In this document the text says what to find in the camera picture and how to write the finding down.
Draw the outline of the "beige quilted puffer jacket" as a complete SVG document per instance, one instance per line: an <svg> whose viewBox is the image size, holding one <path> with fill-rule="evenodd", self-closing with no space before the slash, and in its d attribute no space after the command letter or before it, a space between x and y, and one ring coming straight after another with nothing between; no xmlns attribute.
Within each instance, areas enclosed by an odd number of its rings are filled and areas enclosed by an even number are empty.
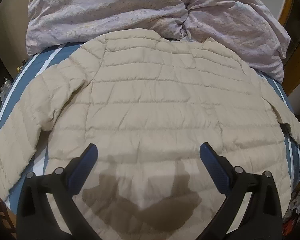
<svg viewBox="0 0 300 240"><path fill-rule="evenodd" d="M74 201L103 239L193 239L224 200L199 158L204 142L247 172L270 171L287 211L292 173L283 124L300 144L300 122L269 82L215 40L107 33L23 91L0 129L0 197L46 131L46 173L97 146Z"/></svg>

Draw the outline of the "blue white striped bedsheet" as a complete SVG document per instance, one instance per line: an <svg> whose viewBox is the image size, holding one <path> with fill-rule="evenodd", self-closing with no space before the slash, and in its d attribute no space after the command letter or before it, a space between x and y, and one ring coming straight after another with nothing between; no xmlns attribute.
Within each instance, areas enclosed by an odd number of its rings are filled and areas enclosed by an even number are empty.
<svg viewBox="0 0 300 240"><path fill-rule="evenodd" d="M6 95L5 101L0 107L0 129L6 122L13 107L19 101L21 94L30 81L47 68L58 64L69 57L70 54L79 48L79 46L79 43L67 43L60 46L53 46L45 49L41 53L34 55L29 59L29 61L27 61L23 67L23 70L20 72L20 74L18 74L12 83L10 90ZM292 139L286 128L282 128L282 132L285 136L286 158L289 175L291 176L291 188L294 190L297 184L300 182L300 146ZM36 175L42 175L46 170L49 160L47 137L47 135L43 135L42 139L39 140L37 152L30 160L29 165L27 165L25 170L21 173L21 178L10 189L8 197L5 198L6 206L14 214L17 213L19 196L27 172L33 171Z"/></svg>

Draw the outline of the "lilac floral duvet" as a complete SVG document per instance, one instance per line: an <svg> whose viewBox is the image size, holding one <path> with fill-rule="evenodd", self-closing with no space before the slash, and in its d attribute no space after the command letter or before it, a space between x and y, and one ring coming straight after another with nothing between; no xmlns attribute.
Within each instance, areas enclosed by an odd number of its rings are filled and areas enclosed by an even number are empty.
<svg viewBox="0 0 300 240"><path fill-rule="evenodd" d="M290 36L261 0L29 0L26 51L142 28L168 40L213 38L282 82Z"/></svg>

